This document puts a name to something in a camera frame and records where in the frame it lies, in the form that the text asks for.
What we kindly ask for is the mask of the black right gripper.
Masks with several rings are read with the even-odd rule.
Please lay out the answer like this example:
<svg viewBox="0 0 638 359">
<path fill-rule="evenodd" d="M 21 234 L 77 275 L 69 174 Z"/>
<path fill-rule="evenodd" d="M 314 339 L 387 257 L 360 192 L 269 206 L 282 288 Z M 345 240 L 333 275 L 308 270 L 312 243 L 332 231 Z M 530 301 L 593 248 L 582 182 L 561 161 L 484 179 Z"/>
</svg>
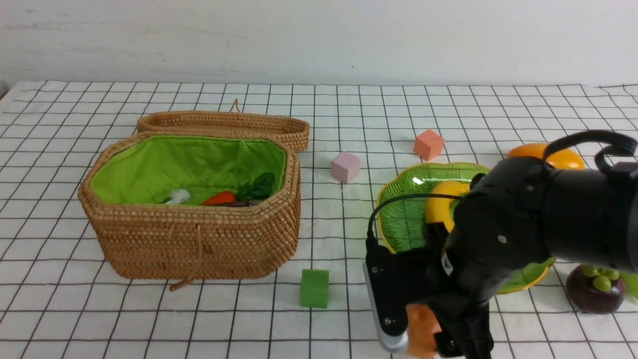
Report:
<svg viewBox="0 0 638 359">
<path fill-rule="evenodd" d="M 504 159 L 456 206 L 454 227 L 426 267 L 431 289 L 425 302 L 438 319 L 441 358 L 490 359 L 488 302 L 513 272 L 551 257 L 540 232 L 550 170 L 541 158 Z"/>
</svg>

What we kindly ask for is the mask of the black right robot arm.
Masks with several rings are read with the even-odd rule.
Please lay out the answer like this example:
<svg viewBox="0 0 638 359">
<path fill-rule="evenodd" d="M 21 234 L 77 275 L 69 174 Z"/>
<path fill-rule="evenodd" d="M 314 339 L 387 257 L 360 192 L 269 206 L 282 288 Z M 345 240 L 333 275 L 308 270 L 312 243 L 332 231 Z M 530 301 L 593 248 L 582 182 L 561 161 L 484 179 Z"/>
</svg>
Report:
<svg viewBox="0 0 638 359">
<path fill-rule="evenodd" d="M 489 359 L 488 303 L 512 277 L 549 258 L 637 270 L 637 167 L 556 170 L 534 157 L 499 162 L 460 199 L 428 279 L 443 357 Z"/>
</svg>

